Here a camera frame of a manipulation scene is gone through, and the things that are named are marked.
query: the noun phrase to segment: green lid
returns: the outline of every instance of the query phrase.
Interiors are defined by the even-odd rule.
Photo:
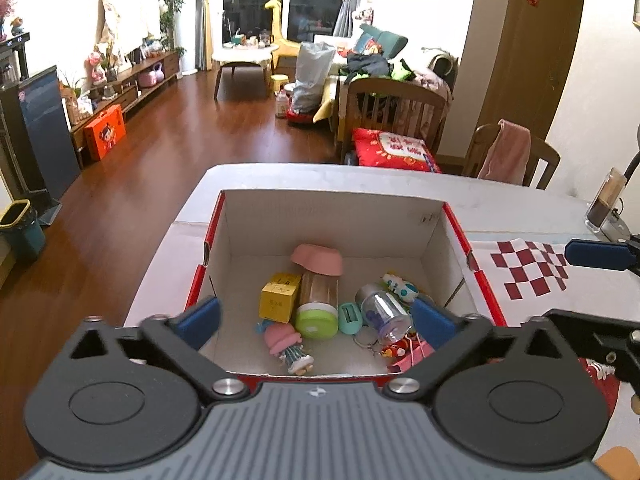
[[[296,330],[309,339],[329,339],[338,332],[338,317],[324,310],[298,311]]]

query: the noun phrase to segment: trash can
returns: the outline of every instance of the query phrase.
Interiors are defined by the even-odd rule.
[[[38,213],[29,200],[14,200],[0,218],[0,234],[11,245],[15,259],[33,262],[44,247],[45,237]]]

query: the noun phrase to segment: yellow stool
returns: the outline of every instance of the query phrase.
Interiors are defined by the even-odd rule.
[[[274,74],[271,76],[271,89],[278,93],[280,89],[289,83],[289,78],[284,74]]]

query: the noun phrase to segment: gray ribbed panel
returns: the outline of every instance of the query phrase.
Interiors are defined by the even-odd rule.
[[[495,468],[456,449],[413,403],[372,384],[265,384],[255,398],[210,412],[191,441],[110,480],[606,480],[590,462],[555,472]],[[410,432],[416,438],[407,438]],[[98,480],[43,463],[33,480]]]

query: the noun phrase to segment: black circular cover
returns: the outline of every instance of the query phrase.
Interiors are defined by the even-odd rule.
[[[48,372],[25,407],[39,455],[92,468],[144,461],[169,448],[200,413],[192,387],[171,372],[100,358]]]
[[[454,375],[437,391],[433,413],[466,449],[514,466],[543,468],[590,456],[607,427],[606,402],[588,375],[541,356]]]

